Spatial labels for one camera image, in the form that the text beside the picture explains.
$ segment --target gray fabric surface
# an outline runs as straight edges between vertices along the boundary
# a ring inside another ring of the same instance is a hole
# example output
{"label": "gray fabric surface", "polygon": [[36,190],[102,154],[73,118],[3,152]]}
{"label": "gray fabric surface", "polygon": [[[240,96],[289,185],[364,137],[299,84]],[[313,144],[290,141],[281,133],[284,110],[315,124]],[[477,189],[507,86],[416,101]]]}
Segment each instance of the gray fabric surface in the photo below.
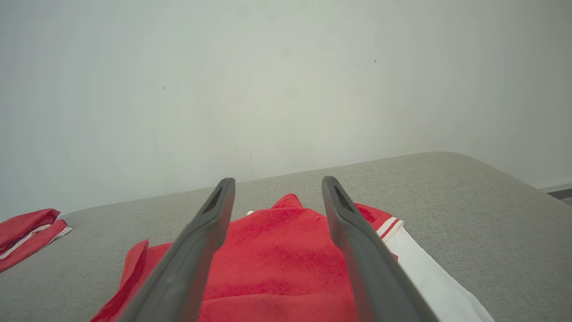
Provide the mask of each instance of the gray fabric surface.
{"label": "gray fabric surface", "polygon": [[[429,152],[239,183],[233,219],[287,193],[324,213],[333,175],[392,213],[497,322],[570,321],[572,207],[468,156]],[[127,251],[173,241],[211,189],[76,211],[67,236],[0,273],[0,320],[87,321],[115,293]]]}

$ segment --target white trim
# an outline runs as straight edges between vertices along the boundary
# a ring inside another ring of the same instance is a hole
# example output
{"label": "white trim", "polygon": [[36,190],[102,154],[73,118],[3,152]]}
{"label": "white trim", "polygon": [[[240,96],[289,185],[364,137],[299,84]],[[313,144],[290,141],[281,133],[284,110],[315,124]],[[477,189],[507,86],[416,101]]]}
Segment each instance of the white trim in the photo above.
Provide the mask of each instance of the white trim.
{"label": "white trim", "polygon": [[50,224],[48,225],[42,225],[37,227],[36,229],[32,230],[28,235],[26,235],[24,238],[22,238],[21,240],[19,240],[14,246],[12,246],[12,248],[10,248],[9,250],[5,251],[3,254],[0,254],[0,260],[3,260],[4,258],[8,257],[8,255],[10,255],[13,251],[16,250],[16,248],[22,246],[22,244],[24,244],[25,241],[29,240],[33,235],[36,235],[37,233],[39,233],[42,230],[46,230],[49,227],[51,227]]}
{"label": "white trim", "polygon": [[395,234],[395,232],[401,228],[401,226],[403,226],[403,221],[401,219],[397,219],[397,223],[395,223],[395,225],[391,228],[390,231],[387,232],[387,234],[385,236],[383,236],[382,241],[387,241],[391,236],[393,236],[393,234]]}
{"label": "white trim", "polygon": [[57,235],[55,235],[54,238],[51,239],[51,241],[49,241],[46,245],[43,245],[42,248],[46,247],[47,245],[49,245],[51,242],[55,241],[59,237],[65,236],[67,233],[69,233],[72,230],[73,229],[70,226],[66,226],[64,229],[62,229],[61,232],[59,232]]}
{"label": "white trim", "polygon": [[385,236],[383,236],[382,241],[386,241],[388,240],[395,231],[397,231],[398,228],[400,228],[401,226],[403,226],[403,221],[399,220],[395,217],[391,217],[390,219],[386,220],[375,232],[378,234],[379,237],[381,237],[383,234],[386,233],[386,231],[391,227],[390,231],[387,231],[387,234]]}

